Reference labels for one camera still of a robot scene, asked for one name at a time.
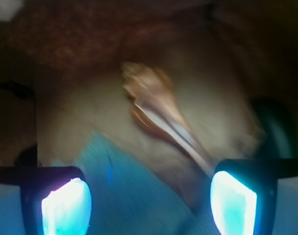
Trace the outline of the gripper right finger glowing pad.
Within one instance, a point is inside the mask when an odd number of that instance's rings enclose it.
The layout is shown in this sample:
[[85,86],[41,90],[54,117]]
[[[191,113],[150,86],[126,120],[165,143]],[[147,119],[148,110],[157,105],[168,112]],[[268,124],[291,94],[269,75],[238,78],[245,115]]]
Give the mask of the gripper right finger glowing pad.
[[210,205],[222,235],[298,235],[298,159],[221,161]]

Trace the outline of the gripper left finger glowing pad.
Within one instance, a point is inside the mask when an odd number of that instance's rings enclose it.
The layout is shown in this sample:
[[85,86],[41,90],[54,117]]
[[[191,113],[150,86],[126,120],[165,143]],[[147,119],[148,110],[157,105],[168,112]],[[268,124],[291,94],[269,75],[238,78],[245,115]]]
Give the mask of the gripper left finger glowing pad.
[[85,235],[92,195],[67,167],[0,167],[0,235]]

